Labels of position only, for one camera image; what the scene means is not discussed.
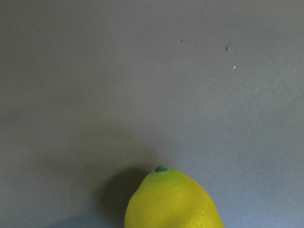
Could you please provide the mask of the yellow lemon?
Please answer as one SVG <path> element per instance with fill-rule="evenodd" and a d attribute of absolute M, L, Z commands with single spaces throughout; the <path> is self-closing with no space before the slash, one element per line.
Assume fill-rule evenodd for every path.
<path fill-rule="evenodd" d="M 181 171 L 158 166 L 130 198 L 126 228 L 222 228 L 209 194 Z"/>

